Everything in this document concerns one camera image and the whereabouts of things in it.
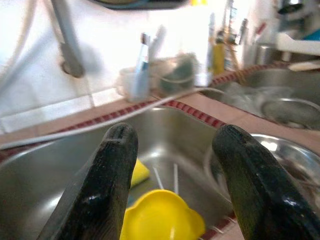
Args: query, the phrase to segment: countertop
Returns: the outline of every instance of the countertop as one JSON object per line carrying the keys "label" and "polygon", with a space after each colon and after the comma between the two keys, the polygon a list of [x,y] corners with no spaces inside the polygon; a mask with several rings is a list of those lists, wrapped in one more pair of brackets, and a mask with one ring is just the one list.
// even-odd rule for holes
{"label": "countertop", "polygon": [[[150,97],[149,100],[156,100],[156,98]],[[194,93],[179,98],[177,99],[177,101],[187,104],[225,123],[237,125],[245,129],[249,133],[266,134],[285,138],[303,145],[317,154],[320,154],[320,134],[318,131],[295,129],[281,126],[260,117],[254,116],[250,113],[244,112],[235,107],[210,99],[200,93]],[[68,127],[75,124],[83,123],[85,121],[89,121],[99,116],[112,113],[130,107],[132,105],[132,103],[129,103],[122,99],[113,103],[96,107],[94,109],[76,113],[61,119],[0,136],[0,144],[25,138],[42,136],[59,131],[61,129],[67,129]],[[223,234],[220,234],[213,239],[243,240],[244,238],[241,234],[238,224],[234,224],[232,226],[229,226]]]}

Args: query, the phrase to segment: metal bowl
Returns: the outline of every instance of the metal bowl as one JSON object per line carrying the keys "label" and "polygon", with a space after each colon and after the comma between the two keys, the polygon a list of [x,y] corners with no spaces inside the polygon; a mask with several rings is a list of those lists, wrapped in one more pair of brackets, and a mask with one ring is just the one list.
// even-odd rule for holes
{"label": "metal bowl", "polygon": [[320,130],[320,106],[298,98],[266,101],[261,112],[268,120],[291,128]]}
{"label": "metal bowl", "polygon": [[[320,211],[320,157],[292,141],[263,134],[251,134],[266,147],[314,207]],[[217,156],[209,149],[204,159],[204,170],[210,183],[230,201],[226,179]]]}

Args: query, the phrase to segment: yellow sponge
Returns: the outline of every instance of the yellow sponge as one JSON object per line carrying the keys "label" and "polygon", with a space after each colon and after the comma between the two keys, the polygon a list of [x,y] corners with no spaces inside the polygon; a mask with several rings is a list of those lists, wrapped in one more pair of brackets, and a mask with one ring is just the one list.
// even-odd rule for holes
{"label": "yellow sponge", "polygon": [[131,187],[146,180],[149,175],[149,169],[145,165],[143,165],[139,159],[137,159],[132,173]]}

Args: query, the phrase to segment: kitchen sink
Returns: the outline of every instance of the kitchen sink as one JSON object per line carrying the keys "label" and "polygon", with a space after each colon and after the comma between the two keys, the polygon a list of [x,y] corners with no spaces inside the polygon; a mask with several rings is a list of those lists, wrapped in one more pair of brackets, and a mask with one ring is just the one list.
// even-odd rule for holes
{"label": "kitchen sink", "polygon": [[[130,190],[128,206],[144,193],[159,188],[155,169],[163,187],[173,191],[177,164],[178,193],[203,217],[207,228],[233,212],[231,203],[209,183],[204,171],[214,127],[170,107],[153,108],[125,122],[136,129],[138,157],[150,170],[150,178]],[[0,165],[1,240],[37,238],[68,182],[108,128],[46,143]]]}
{"label": "kitchen sink", "polygon": [[[246,87],[251,90],[233,89],[231,97],[223,96],[212,91],[202,93],[235,107],[242,108],[259,117],[268,119],[281,125],[292,128],[320,130],[320,73],[319,72],[294,72],[288,69],[273,68],[256,71],[246,76]],[[222,91],[229,91],[234,87],[233,82],[216,86]],[[242,98],[235,101],[235,95]]]}

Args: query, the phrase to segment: tiled wall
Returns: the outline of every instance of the tiled wall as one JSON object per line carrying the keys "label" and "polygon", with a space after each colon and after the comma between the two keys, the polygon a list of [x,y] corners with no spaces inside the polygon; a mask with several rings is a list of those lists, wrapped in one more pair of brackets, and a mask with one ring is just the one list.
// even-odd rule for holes
{"label": "tiled wall", "polygon": [[[63,73],[61,53],[44,5],[37,0],[27,43],[9,82],[0,90],[0,134],[11,133],[123,98],[115,89],[118,72],[136,64],[141,32],[167,29],[158,57],[186,49],[193,23],[185,8],[153,11],[114,11],[88,0],[66,0],[75,28],[85,76]],[[0,1],[0,63],[13,52],[26,14],[27,0]],[[216,29],[222,22],[225,0],[211,0]]]}

